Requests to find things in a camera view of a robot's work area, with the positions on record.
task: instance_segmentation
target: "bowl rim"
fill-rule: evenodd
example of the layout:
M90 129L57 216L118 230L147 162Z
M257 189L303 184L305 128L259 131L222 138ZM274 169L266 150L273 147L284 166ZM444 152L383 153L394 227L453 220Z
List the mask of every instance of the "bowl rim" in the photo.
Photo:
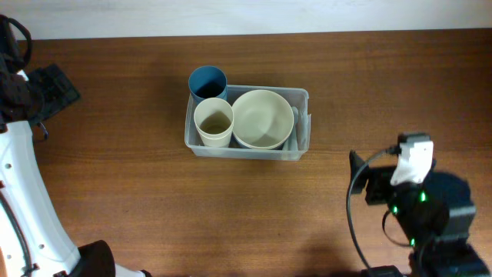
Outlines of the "bowl rim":
M254 89L254 90L251 90L249 92L245 92L243 95L239 96L238 99L236 99L236 101L234 101L234 104L232 104L232 111L233 112L234 112L234 106L236 105L236 103L238 103L239 99L241 99L242 97L244 97L245 95L247 95L248 93L251 93L251 92L267 92L268 94L275 95L275 97L281 99L281 102L283 102L286 105L286 107L288 106L288 108L291 110L291 112L289 113L290 114L289 119L290 119L290 123L291 123L290 131L282 140L280 140L280 142L278 142L274 145L270 145L270 146L254 146L254 145L251 145L249 143L244 142L238 135L236 135L236 133L234 132L234 127L232 129L232 134L238 140L239 143L241 143L242 145L244 145L250 149L258 149L258 150L275 149L275 148L279 147L280 145L282 145L282 143L284 143L289 138L289 136L291 136L292 129L294 128L294 113L292 112L292 106L291 106L291 104L289 104L289 102L284 97L282 97L282 95L279 95L277 92L273 92L273 91L267 90L267 89Z

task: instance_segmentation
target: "white wall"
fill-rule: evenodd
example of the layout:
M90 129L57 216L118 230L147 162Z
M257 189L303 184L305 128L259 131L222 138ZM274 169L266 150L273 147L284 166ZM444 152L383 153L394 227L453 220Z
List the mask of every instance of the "white wall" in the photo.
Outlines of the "white wall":
M492 27L492 0L0 0L34 38Z

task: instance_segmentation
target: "blue cup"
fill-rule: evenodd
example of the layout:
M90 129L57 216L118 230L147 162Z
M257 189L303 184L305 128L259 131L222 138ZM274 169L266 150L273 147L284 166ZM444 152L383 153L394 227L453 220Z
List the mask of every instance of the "blue cup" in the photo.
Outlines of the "blue cup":
M191 97L200 103L207 98L228 100L228 79L219 68L206 65L196 68L188 80Z

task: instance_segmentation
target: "white cup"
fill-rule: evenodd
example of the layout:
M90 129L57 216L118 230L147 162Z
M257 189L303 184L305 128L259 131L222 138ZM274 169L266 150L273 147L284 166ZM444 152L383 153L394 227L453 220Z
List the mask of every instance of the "white cup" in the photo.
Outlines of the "white cup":
M294 126L292 108L279 94L258 89L244 93L232 105L234 137L250 149L277 149Z
M234 112L229 103L221 98L207 98L198 104L193 117L205 146L229 146L234 127Z

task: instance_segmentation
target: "brown table surface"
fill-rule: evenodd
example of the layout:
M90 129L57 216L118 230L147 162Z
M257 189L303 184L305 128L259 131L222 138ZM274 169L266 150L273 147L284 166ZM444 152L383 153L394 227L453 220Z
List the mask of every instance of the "brown table surface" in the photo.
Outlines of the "brown table surface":
M471 242L492 265L492 29L36 41L27 71L56 62L83 99L35 146L77 245L104 239L154 276L329 275L363 268L347 227L348 153L429 132L437 169L470 182ZM188 76L305 88L311 147L299 162L198 158L184 142ZM394 158L379 164L394 164ZM371 265L408 270L383 206L353 199ZM396 221L388 232L404 239Z

